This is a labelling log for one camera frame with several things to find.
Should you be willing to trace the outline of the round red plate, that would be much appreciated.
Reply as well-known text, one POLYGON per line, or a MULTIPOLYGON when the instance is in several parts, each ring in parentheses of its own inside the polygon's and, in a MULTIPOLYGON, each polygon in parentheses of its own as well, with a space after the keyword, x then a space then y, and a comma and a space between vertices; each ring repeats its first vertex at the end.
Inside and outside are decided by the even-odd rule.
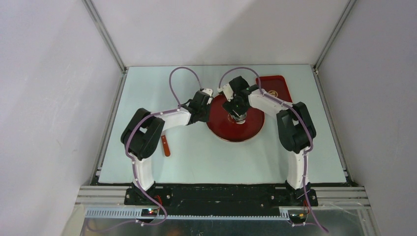
POLYGON ((228 142, 244 142, 255 137, 263 128, 265 122, 264 112, 250 108, 247 111, 245 122, 236 123, 232 116, 223 109, 222 105, 227 99, 217 95, 210 108, 208 128, 217 137, 228 142))

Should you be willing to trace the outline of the rectangular red tray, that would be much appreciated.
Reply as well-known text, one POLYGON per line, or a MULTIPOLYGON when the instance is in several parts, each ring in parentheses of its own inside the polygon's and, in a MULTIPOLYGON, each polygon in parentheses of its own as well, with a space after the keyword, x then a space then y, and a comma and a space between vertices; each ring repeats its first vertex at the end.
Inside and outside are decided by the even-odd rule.
POLYGON ((270 76, 261 76, 260 80, 255 79, 257 85, 261 83, 263 90, 268 92, 270 95, 284 100, 286 102, 292 103, 292 98, 287 87, 285 78, 281 75, 270 75, 270 76))

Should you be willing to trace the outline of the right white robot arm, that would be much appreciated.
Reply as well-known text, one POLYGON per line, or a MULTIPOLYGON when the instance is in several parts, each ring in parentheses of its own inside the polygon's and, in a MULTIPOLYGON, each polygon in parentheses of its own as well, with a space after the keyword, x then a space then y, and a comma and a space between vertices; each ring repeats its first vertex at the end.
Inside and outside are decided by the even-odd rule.
POLYGON ((316 137, 306 105, 302 102, 288 103, 272 96, 260 84, 250 86, 241 76, 219 86, 217 91, 225 96, 223 108, 237 123, 243 123, 250 108, 276 119, 279 141, 291 153, 286 182, 292 188, 287 190, 286 199, 291 205, 300 205, 306 198, 302 188, 308 183, 308 154, 316 137))

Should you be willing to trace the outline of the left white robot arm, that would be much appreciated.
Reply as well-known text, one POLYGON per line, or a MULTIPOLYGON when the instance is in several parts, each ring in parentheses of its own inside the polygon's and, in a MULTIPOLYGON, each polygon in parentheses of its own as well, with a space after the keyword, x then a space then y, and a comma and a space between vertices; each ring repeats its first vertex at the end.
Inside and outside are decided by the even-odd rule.
POLYGON ((139 188, 136 198, 144 205, 155 200, 151 156, 156 151, 162 133, 168 129, 187 126, 196 122, 208 122, 213 90, 203 88, 192 99, 178 108, 151 113, 140 108, 123 131, 120 141, 125 154, 131 159, 134 180, 139 188))

